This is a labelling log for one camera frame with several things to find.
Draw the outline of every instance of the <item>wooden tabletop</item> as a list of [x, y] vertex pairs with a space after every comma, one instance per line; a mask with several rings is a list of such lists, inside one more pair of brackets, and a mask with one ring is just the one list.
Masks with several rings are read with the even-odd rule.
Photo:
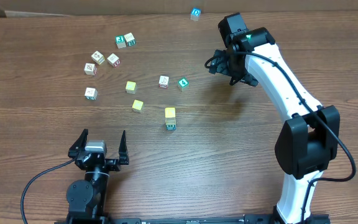
[[[117, 157], [127, 131], [129, 166], [111, 175], [106, 211], [113, 217], [219, 217], [271, 213], [283, 171], [274, 145], [282, 122], [262, 87], [204, 68], [224, 44], [217, 25], [227, 14], [0, 19], [0, 223], [22, 223], [26, 183], [68, 160], [84, 128]], [[243, 13], [248, 28], [266, 27], [288, 66], [322, 104], [341, 114], [340, 137], [358, 168], [358, 12]], [[117, 49], [116, 35], [134, 47]], [[95, 77], [84, 74], [91, 54], [115, 53]], [[158, 87], [161, 75], [168, 89]], [[188, 91], [176, 82], [187, 77]], [[138, 84], [135, 95], [126, 81]], [[86, 100], [95, 87], [97, 100]], [[145, 104], [132, 111], [134, 100]], [[177, 110], [177, 130], [164, 128], [164, 108]], [[325, 177], [345, 177], [338, 149]], [[64, 220], [67, 187], [83, 179], [74, 164], [36, 180], [25, 198], [29, 223]], [[332, 223], [358, 223], [358, 170], [346, 183], [320, 182], [311, 207]]]

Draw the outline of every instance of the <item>black cable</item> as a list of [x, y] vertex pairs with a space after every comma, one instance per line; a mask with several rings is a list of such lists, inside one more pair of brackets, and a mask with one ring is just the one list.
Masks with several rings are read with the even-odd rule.
[[74, 162], [75, 160], [77, 159], [77, 157], [75, 157], [74, 159], [70, 160], [70, 161], [67, 161], [63, 164], [60, 164], [59, 166], [55, 166], [53, 168], [50, 168], [50, 169], [47, 169], [45, 171], [42, 171], [41, 173], [37, 174], [35, 177], [33, 177], [28, 183], [27, 185], [25, 186], [24, 190], [23, 190], [23, 193], [22, 193], [22, 198], [20, 200], [20, 212], [22, 214], [22, 219], [23, 219], [23, 222], [24, 224], [28, 224], [27, 223], [27, 219], [25, 218], [25, 215], [24, 215], [24, 196], [25, 196], [25, 193], [27, 192], [27, 190], [29, 189], [30, 185], [40, 176], [50, 172], [50, 171], [53, 171], [53, 170], [56, 170], [56, 169], [59, 169], [59, 168], [62, 168], [64, 166], [67, 166], [68, 164], [71, 164], [72, 162]]
[[[295, 92], [296, 96], [299, 98], [301, 104], [313, 115], [314, 118], [316, 118], [317, 122], [322, 125], [324, 127], [325, 130], [327, 130], [330, 135], [337, 141], [337, 143], [340, 145], [340, 147], [343, 149], [343, 151], [345, 152], [347, 158], [349, 159], [351, 166], [352, 166], [352, 172], [351, 174], [346, 177], [346, 178], [327, 178], [327, 177], [320, 177], [320, 178], [315, 178], [310, 180], [309, 184], [308, 184], [308, 188], [306, 190], [306, 195], [305, 198], [303, 199], [303, 206], [301, 208], [301, 224], [304, 224], [304, 217], [305, 217], [305, 212], [306, 212], [306, 204], [308, 201], [308, 197], [309, 197], [309, 193], [310, 193], [310, 189], [311, 186], [317, 182], [317, 181], [330, 181], [330, 182], [346, 182], [351, 180], [355, 174], [356, 174], [356, 163], [354, 162], [354, 159], [352, 157], [352, 154], [349, 152], [349, 150], [347, 149], [347, 147], [345, 146], [345, 144], [335, 135], [335, 133], [331, 130], [331, 128], [328, 127], [328, 125], [309, 107], [309, 105], [306, 104], [306, 100], [301, 96], [301, 94], [299, 93], [299, 91], [296, 89], [295, 84], [292, 82], [291, 78], [288, 76], [288, 74], [284, 71], [284, 69], [275, 61], [273, 61], [270, 58], [267, 58], [263, 55], [260, 54], [256, 54], [256, 53], [252, 53], [252, 52], [235, 52], [233, 53], [234, 55], [251, 55], [251, 56], [255, 56], [257, 58], [263, 59], [269, 63], [271, 63], [274, 67], [276, 67], [283, 75], [284, 77], [287, 79], [288, 83], [290, 84], [291, 88], [293, 89], [293, 91]], [[206, 68], [211, 68], [211, 67], [217, 67], [220, 63], [222, 63], [224, 61], [221, 60], [219, 63], [217, 63], [217, 65], [211, 65], [208, 66], [208, 63], [212, 62], [214, 59], [219, 58], [219, 57], [225, 57], [225, 59], [228, 57], [228, 54], [226, 54], [226, 52], [224, 52], [221, 55], [217, 55], [214, 56], [210, 59], [208, 59], [205, 63], [205, 67]]]

